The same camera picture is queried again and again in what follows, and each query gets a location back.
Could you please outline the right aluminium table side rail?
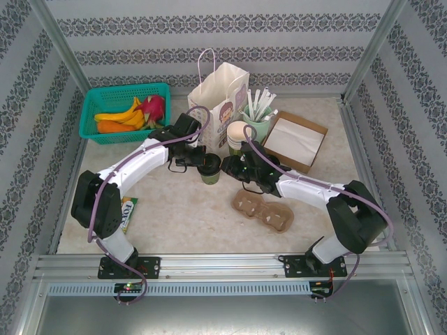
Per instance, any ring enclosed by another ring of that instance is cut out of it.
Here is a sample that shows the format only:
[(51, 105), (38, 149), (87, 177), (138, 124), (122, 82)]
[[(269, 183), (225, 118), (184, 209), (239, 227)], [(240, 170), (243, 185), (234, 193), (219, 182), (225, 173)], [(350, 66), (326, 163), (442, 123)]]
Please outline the right aluminium table side rail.
[(363, 142), (356, 126), (351, 108), (349, 105), (345, 105), (341, 98), (337, 99), (337, 106), (339, 108), (339, 113), (344, 125), (344, 130), (346, 132), (359, 180), (366, 185), (377, 203), (382, 206), (383, 210), (385, 210), (386, 207), (381, 201), (379, 189), (376, 186), (372, 169), (369, 165), (367, 153), (363, 146)]

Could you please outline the yellow banana bunch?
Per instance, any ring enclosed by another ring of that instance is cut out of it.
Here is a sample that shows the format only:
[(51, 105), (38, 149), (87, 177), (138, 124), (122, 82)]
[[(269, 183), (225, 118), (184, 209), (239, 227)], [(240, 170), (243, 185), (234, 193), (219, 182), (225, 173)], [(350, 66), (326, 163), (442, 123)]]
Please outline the yellow banana bunch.
[(140, 104), (140, 100), (135, 97), (133, 99), (133, 104), (127, 111), (120, 113), (97, 114), (94, 116), (94, 121), (96, 123), (103, 120), (116, 121), (121, 124), (134, 126), (136, 128), (135, 131), (138, 131), (145, 125), (145, 118), (143, 116), (143, 113), (139, 109), (137, 109)]

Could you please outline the aluminium frame post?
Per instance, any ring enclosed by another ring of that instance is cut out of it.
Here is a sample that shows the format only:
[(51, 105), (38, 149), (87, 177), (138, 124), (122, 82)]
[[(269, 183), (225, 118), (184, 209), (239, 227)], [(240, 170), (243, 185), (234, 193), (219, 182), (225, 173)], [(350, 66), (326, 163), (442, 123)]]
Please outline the aluminium frame post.
[(353, 98), (353, 95), (360, 86), (363, 78), (366, 76), (370, 65), (380, 51), (387, 35), (395, 24), (397, 18), (400, 16), (407, 1), (408, 0), (390, 0), (389, 6), (383, 14), (381, 21), (378, 23), (376, 31), (369, 41), (365, 52), (361, 56), (356, 69), (354, 70), (343, 94), (341, 95), (343, 104), (346, 104)]
[(39, 22), (43, 26), (62, 61), (66, 64), (80, 91), (86, 95), (91, 85), (79, 64), (74, 52), (68, 44), (58, 22), (54, 18), (45, 0), (27, 0)]

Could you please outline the green yellow candy bag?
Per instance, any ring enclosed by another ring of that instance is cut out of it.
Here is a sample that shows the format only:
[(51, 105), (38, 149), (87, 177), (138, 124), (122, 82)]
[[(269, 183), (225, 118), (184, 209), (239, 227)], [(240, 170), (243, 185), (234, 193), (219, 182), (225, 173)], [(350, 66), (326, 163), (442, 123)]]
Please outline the green yellow candy bag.
[(122, 204), (122, 219), (120, 223), (120, 228), (122, 229), (123, 233), (126, 234), (129, 223), (132, 218), (132, 215), (135, 211), (135, 207), (138, 203), (138, 198), (131, 198), (131, 197), (123, 197), (121, 204)]

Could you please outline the orange carrot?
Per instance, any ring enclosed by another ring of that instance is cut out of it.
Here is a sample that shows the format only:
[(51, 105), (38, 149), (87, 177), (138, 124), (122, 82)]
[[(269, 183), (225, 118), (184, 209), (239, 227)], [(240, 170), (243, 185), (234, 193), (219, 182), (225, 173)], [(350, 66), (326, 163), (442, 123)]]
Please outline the orange carrot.
[(121, 124), (116, 121), (103, 120), (96, 124), (97, 131), (100, 134), (125, 133), (135, 131), (136, 128), (131, 125)]

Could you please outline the pale green mug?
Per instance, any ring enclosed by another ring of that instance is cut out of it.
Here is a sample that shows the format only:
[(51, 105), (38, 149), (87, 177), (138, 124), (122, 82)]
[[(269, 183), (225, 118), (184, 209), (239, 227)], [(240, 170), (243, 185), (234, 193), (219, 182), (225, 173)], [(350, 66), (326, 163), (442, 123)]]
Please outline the pale green mug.
[[(244, 111), (248, 114), (249, 113), (249, 107), (246, 106)], [(265, 115), (268, 115), (269, 113), (273, 112), (272, 109), (269, 107), (266, 111), (265, 111)], [(258, 121), (252, 121), (246, 117), (242, 116), (242, 119), (244, 122), (246, 122), (247, 124), (249, 124), (250, 126), (254, 127), (256, 129), (256, 141), (258, 141), (259, 143), (263, 143), (265, 137), (268, 134), (268, 131), (270, 129), (270, 122), (272, 121), (273, 118), (271, 118), (271, 120), (269, 121), (264, 121), (264, 117), (260, 118)]]

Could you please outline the left aluminium frame post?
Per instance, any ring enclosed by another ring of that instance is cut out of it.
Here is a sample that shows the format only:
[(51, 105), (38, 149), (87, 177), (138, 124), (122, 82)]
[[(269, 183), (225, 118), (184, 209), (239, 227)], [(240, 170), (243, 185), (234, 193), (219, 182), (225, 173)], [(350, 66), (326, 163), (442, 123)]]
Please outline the left aluminium frame post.
[(68, 44), (58, 22), (54, 18), (45, 0), (27, 0), (39, 22), (43, 26), (62, 61), (66, 64), (80, 91), (86, 95), (91, 85), (79, 64), (74, 52)]

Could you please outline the white printed paper bag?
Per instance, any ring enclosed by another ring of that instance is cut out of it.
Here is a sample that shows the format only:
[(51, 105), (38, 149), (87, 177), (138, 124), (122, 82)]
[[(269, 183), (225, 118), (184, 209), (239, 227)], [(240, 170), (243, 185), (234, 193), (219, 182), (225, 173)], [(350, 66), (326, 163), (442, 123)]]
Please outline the white printed paper bag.
[(228, 62), (217, 65), (215, 54), (212, 64), (213, 71), (199, 78), (199, 85), (187, 100), (189, 107), (195, 108), (191, 116), (205, 127), (199, 144), (217, 154), (226, 146), (227, 127), (240, 119), (240, 113), (247, 106), (250, 73)]

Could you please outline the brown cardboard box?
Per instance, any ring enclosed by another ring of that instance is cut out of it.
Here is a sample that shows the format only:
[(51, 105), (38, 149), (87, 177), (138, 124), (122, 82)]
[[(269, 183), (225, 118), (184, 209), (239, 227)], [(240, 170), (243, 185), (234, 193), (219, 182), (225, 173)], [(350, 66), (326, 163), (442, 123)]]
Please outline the brown cardboard box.
[[(326, 127), (321, 126), (319, 124), (316, 124), (316, 123), (314, 123), (312, 121), (309, 121), (309, 120), (307, 120), (307, 119), (305, 119), (303, 117), (300, 117), (298, 115), (294, 115), (294, 114), (291, 114), (291, 113), (288, 113), (288, 112), (284, 112), (284, 111), (279, 112), (279, 114), (277, 115), (276, 120), (273, 123), (273, 127), (275, 126), (276, 122), (280, 118), (288, 120), (288, 121), (292, 121), (293, 123), (299, 124), (301, 126), (310, 128), (310, 129), (312, 129), (314, 131), (317, 131), (319, 133), (324, 134), (323, 140), (325, 139), (325, 136), (328, 133), (328, 129)], [(267, 140), (268, 136), (270, 135), (270, 132), (269, 132), (269, 134), (266, 136), (266, 138), (263, 141), (263, 147), (264, 147), (265, 141)], [(304, 173), (304, 174), (307, 174), (310, 171), (312, 165), (314, 164), (314, 162), (313, 162), (310, 166), (304, 165), (302, 163), (293, 161), (290, 158), (282, 156), (281, 154), (277, 154), (274, 151), (266, 149), (265, 147), (264, 147), (264, 149), (266, 150), (266, 152), (268, 154), (276, 156), (280, 160), (280, 162), (283, 163), (284, 165), (289, 166), (290, 168), (293, 168), (294, 170), (297, 170), (298, 172), (301, 172), (301, 173)]]

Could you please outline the brown pulp cup carrier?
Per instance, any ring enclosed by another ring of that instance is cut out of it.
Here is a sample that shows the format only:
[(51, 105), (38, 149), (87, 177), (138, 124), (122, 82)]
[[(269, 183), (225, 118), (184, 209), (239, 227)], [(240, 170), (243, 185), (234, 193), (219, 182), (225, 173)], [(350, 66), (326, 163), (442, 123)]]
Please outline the brown pulp cup carrier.
[(262, 195), (239, 190), (230, 202), (231, 207), (248, 219), (257, 219), (272, 231), (285, 233), (294, 222), (294, 213), (279, 202), (266, 202)]

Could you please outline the aluminium mounting rail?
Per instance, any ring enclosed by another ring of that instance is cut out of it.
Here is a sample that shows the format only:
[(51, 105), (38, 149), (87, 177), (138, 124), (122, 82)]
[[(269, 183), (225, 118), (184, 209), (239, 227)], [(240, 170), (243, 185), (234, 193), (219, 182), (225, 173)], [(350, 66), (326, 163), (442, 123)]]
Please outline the aluminium mounting rail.
[[(273, 281), (285, 277), (284, 265), (274, 253), (162, 254), (160, 281)], [(97, 279), (102, 255), (42, 255), (32, 274), (34, 281), (88, 282)], [(353, 272), (354, 279), (414, 277), (403, 251), (366, 252)]]

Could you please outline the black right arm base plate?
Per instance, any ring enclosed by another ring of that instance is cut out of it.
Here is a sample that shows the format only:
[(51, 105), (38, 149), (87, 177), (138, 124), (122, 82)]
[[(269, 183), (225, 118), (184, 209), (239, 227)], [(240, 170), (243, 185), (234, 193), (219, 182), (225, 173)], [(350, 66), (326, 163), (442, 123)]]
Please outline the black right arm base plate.
[(344, 278), (347, 276), (346, 262), (343, 256), (324, 264), (314, 256), (280, 255), (278, 257), (284, 266), (286, 278), (316, 278), (330, 277)]

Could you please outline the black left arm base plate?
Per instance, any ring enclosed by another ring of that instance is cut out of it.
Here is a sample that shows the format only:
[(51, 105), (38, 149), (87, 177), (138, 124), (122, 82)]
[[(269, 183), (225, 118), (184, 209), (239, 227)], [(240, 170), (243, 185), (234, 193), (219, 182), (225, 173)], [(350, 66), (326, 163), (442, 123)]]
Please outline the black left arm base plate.
[[(161, 259), (157, 257), (138, 257), (134, 262), (135, 270), (139, 271), (146, 279), (159, 277)], [(109, 257), (101, 258), (98, 268), (99, 279), (137, 279), (139, 276), (130, 270), (118, 265)]]

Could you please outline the teal plastic basket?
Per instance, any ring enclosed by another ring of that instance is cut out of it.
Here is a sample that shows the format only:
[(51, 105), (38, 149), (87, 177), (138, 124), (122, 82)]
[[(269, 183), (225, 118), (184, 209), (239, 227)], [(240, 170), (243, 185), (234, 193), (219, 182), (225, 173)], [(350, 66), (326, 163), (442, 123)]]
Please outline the teal plastic basket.
[(89, 90), (85, 97), (80, 117), (80, 137), (93, 140), (98, 144), (142, 142), (152, 132), (151, 129), (101, 134), (97, 130), (94, 116), (107, 112), (124, 112), (131, 107), (135, 97), (143, 99), (154, 94), (165, 99), (165, 113), (159, 123), (162, 126), (167, 126), (171, 121), (171, 105), (170, 88), (166, 83), (131, 84)]

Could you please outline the white paper napkins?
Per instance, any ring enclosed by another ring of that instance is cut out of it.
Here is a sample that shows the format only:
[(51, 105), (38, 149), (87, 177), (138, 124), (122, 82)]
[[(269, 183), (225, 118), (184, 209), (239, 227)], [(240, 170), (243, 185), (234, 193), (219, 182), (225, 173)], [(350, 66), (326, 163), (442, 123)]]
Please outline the white paper napkins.
[(317, 155), (324, 134), (280, 118), (264, 147), (293, 161), (310, 166)]

